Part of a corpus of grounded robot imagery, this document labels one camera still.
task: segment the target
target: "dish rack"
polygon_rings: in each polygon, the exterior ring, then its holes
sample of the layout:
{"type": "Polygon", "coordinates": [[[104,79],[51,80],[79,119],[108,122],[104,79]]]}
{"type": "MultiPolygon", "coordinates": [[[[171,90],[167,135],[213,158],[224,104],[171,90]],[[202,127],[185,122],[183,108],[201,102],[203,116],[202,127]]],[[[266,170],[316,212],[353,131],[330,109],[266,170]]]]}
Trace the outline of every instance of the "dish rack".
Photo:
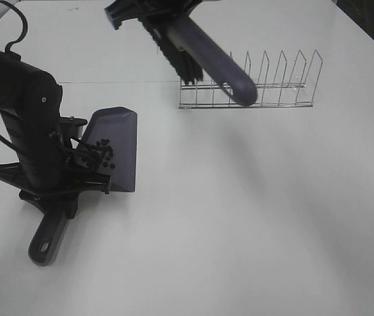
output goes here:
{"type": "Polygon", "coordinates": [[[250,107],[233,102],[207,75],[195,85],[180,81],[179,109],[263,109],[286,107],[313,107],[314,98],[323,66],[323,58],[315,49],[308,63],[301,50],[294,62],[288,66],[285,52],[280,51],[275,70],[266,51],[263,52],[260,68],[254,68],[250,53],[246,53],[244,71],[253,79],[259,97],[250,107]]]}

